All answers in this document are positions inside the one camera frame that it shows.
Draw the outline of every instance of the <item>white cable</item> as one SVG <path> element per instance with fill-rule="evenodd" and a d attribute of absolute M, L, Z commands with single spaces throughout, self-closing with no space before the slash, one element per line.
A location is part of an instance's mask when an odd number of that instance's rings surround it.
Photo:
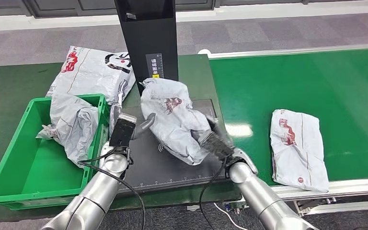
<path fill-rule="evenodd" d="M 239 229 L 242 229 L 242 230 L 247 230 L 246 228 L 242 228 L 241 226 L 235 224 L 235 222 L 233 222 L 233 220 L 230 217 L 230 215 L 227 212 L 225 212 L 224 210 L 222 210 L 220 207 L 218 207 L 217 203 L 214 203 L 214 205 L 215 205 L 215 207 L 217 207 L 217 209 L 219 209 L 221 212 L 225 213 L 229 217 L 230 221 L 232 222 L 233 225 L 235 225 L 235 227 L 237 227 Z"/>

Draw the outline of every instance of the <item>black cable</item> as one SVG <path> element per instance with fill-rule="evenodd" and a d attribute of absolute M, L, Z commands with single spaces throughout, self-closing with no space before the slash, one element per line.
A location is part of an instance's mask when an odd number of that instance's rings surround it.
<path fill-rule="evenodd" d="M 145 204 L 143 203 L 143 199 L 142 199 L 142 197 L 140 197 L 139 193 L 131 185 L 129 185 L 127 182 L 125 182 L 121 178 L 119 178 L 119 177 L 117 177 L 115 175 L 112 175 L 111 173 L 109 173 L 109 172 L 107 172 L 107 171 L 105 171 L 105 170 L 103 170 L 103 169 L 101 169 L 99 167 L 96 167 L 94 165 L 89 164 L 89 162 L 97 161 L 99 159 L 105 158 L 105 157 L 107 157 L 109 155 L 112 155 L 114 153 L 115 153 L 115 151 L 114 150 L 111 150 L 111 151 L 107 152 L 105 155 L 102 155 L 100 157 L 93 158 L 93 159 L 90 159 L 90 160 L 85 160 L 85 161 L 79 161 L 78 164 L 87 166 L 87 167 L 89 167 L 91 169 L 95 169 L 98 172 L 101 172 L 101 173 L 103 173 L 105 175 L 108 175 L 108 176 L 112 177 L 113 179 L 119 181 L 121 184 L 123 184 L 124 186 L 126 186 L 128 189 L 130 189 L 139 198 L 139 200 L 140 200 L 140 204 L 142 206 L 142 216 L 143 216 L 142 217 L 142 230 L 144 230 L 145 229 L 145 222 L 146 222 Z"/>
<path fill-rule="evenodd" d="M 199 205 L 199 209 L 201 210 L 202 212 L 202 215 L 204 215 L 205 219 L 207 220 L 208 224 L 210 225 L 210 227 L 215 230 L 215 228 L 212 226 L 211 222 L 209 221 L 209 219 L 207 218 L 207 216 L 205 215 L 204 213 L 204 210 L 202 209 L 202 205 L 201 205 L 201 201 L 202 201 L 202 195 L 204 194 L 205 190 L 212 184 L 212 182 L 214 182 L 214 180 L 216 180 L 216 178 L 219 176 L 219 174 L 222 172 L 222 170 L 225 168 L 225 164 L 226 164 L 226 159 L 227 157 L 225 157 L 223 163 L 222 163 L 222 166 L 220 167 L 220 169 L 218 170 L 218 172 L 212 177 L 212 179 L 206 183 L 204 185 L 204 187 L 202 188 L 201 190 L 201 194 L 199 195 L 199 202 L 198 202 L 198 205 Z"/>

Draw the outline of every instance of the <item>green plastic crate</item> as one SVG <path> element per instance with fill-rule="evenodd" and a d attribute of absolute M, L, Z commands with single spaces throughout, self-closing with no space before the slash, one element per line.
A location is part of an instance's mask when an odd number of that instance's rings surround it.
<path fill-rule="evenodd" d="M 81 95 L 98 107 L 98 129 L 88 158 L 99 155 L 108 139 L 109 107 L 102 94 Z M 50 124 L 51 98 L 30 101 L 0 162 L 0 205 L 12 210 L 68 204 L 92 177 L 88 167 L 78 168 L 64 147 L 54 140 L 35 138 Z"/>

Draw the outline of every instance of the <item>robotic arm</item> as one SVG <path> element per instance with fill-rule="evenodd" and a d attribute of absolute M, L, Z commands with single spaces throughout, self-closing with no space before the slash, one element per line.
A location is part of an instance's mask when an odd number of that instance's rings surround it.
<path fill-rule="evenodd" d="M 108 156 L 100 164 L 101 169 L 123 179 L 130 160 L 129 140 L 134 136 L 136 118 L 120 114 L 115 130 L 122 130 L 118 135 L 112 134 L 111 142 L 119 143 L 109 146 L 107 142 L 101 155 Z M 147 121 L 141 127 L 149 127 Z M 281 198 L 257 175 L 257 168 L 249 156 L 241 149 L 233 147 L 220 137 L 220 132 L 213 126 L 196 139 L 200 146 L 209 150 L 223 161 L 229 178 L 239 187 L 249 206 L 258 215 L 267 230 L 318 230 L 299 217 Z M 87 184 L 81 194 L 48 222 L 42 230 L 96 230 L 118 192 L 120 183 L 114 178 L 98 172 Z"/>

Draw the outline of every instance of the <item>crumpled plastic bag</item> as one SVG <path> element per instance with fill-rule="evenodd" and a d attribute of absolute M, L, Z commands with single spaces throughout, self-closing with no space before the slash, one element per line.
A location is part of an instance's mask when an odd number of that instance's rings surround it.
<path fill-rule="evenodd" d="M 145 119 L 156 114 L 150 130 L 160 143 L 175 157 L 189 165 L 198 165 L 208 155 L 191 136 L 191 130 L 210 130 L 205 115 L 193 110 L 187 86 L 178 81 L 148 78 L 141 97 Z"/>
<path fill-rule="evenodd" d="M 53 94 L 50 107 L 51 124 L 36 138 L 54 139 L 64 146 L 67 158 L 80 168 L 78 161 L 88 159 L 88 149 L 98 127 L 98 108 L 69 94 Z"/>
<path fill-rule="evenodd" d="M 270 139 L 273 180 L 317 192 L 328 192 L 323 161 L 320 121 L 308 114 L 277 109 L 273 112 Z"/>
<path fill-rule="evenodd" d="M 135 84 L 135 74 L 127 52 L 109 53 L 71 46 L 67 60 L 51 84 L 46 97 L 55 93 L 102 93 L 110 104 L 123 80 L 127 81 L 124 99 Z"/>

